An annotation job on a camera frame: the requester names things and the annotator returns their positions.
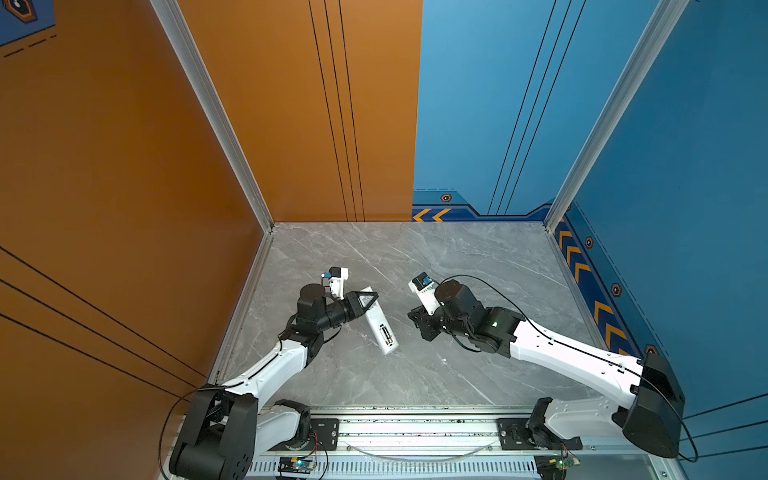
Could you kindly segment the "white remote control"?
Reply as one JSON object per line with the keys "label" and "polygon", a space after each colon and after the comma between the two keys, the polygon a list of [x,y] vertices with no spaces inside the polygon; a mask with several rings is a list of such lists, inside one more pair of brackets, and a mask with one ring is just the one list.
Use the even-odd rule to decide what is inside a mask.
{"label": "white remote control", "polygon": [[[372,290],[371,286],[364,288],[363,290]],[[395,337],[394,331],[390,326],[384,312],[381,308],[381,320],[380,321],[367,321],[370,326],[376,343],[384,355],[389,355],[394,352],[399,343]]]}

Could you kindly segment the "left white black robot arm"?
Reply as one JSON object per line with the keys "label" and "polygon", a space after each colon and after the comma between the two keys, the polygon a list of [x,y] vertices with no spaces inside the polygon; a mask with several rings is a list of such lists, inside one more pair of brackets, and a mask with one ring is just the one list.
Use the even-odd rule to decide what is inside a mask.
{"label": "left white black robot arm", "polygon": [[280,443],[302,446],[310,438],[311,409],[281,400],[264,404],[304,370],[325,345],[325,333],[371,313],[377,292],[333,297],[321,283],[301,288],[295,313],[274,348],[235,378],[187,393],[191,403],[172,452],[158,459],[165,479],[242,479],[253,459]]}

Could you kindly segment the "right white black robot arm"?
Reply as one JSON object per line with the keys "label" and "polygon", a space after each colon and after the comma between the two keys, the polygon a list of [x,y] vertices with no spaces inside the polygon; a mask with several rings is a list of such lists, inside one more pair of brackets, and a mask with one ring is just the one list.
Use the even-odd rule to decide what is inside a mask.
{"label": "right white black robot arm", "polygon": [[680,457],[690,435],[685,397],[665,357],[587,345],[541,326],[516,304],[486,307],[458,277],[437,282],[422,272],[408,286],[421,303],[408,317],[424,340],[446,334],[472,353],[536,364],[598,392],[592,399],[539,399],[526,423],[532,445],[571,449],[584,436],[623,437],[648,454]]}

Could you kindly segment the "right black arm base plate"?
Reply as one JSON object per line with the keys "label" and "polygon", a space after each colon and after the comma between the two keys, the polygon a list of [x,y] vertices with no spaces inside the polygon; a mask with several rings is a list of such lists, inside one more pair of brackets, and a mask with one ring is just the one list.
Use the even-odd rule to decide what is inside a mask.
{"label": "right black arm base plate", "polygon": [[563,440],[546,427],[531,429],[524,418],[499,418],[497,435],[503,451],[546,450],[552,452],[579,451],[584,448],[580,437]]}

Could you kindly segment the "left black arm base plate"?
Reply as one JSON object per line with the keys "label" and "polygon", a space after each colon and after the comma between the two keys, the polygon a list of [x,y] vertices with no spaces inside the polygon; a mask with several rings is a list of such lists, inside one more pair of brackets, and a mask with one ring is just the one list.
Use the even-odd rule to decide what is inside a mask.
{"label": "left black arm base plate", "polygon": [[269,451],[308,452],[319,442],[321,450],[332,452],[338,447],[339,436],[339,418],[312,417],[307,425],[299,427],[292,438],[270,447]]}

